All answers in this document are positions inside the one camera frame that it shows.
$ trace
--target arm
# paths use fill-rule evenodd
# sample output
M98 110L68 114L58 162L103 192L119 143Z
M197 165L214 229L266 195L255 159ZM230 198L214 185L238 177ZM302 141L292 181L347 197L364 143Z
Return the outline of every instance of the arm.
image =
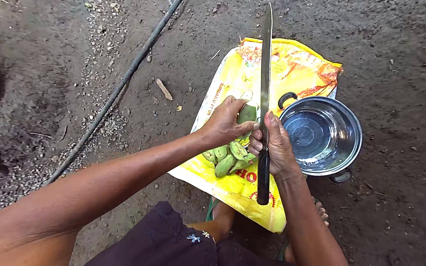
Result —
M0 264L66 265L83 226L186 160L252 130L254 122L235 122L245 103L228 97L204 127L186 137L89 166L4 208Z
M279 118L268 112L264 120L269 129L270 173L274 176L284 204L287 233L297 265L347 265L338 243L317 215L310 190L292 153L287 131ZM259 154L260 130L252 132L249 151Z

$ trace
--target pot handle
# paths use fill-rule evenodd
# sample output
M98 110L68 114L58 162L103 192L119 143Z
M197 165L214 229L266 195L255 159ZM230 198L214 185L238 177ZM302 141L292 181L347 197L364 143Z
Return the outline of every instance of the pot handle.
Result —
M293 93L293 92L287 92L284 95L282 95L282 97L279 99L278 105L279 105L279 109L283 109L284 108L284 102L290 98L294 98L295 100L297 100L299 97L297 96L297 94Z

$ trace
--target fingernail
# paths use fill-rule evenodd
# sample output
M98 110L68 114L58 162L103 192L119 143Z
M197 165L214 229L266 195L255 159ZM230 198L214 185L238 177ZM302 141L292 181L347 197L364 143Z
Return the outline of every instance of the fingernail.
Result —
M269 114L269 121L271 123L275 122L275 115L272 112Z

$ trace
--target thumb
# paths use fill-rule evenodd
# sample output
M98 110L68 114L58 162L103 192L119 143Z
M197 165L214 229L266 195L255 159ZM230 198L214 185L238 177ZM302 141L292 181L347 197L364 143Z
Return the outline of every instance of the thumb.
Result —
M254 121L246 121L238 125L238 131L240 132L240 135L258 128L259 128L259 123Z
M281 123L279 118L269 111L264 119L266 127L269 129L269 142L280 143L282 140Z

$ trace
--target embroidered flower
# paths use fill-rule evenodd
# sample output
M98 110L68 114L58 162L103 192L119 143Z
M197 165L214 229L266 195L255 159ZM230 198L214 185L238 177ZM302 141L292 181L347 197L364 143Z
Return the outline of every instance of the embroidered flower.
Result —
M187 239L191 239L192 243L195 243L195 241L198 241L198 243L200 243L200 237L197 237L195 235L188 236Z

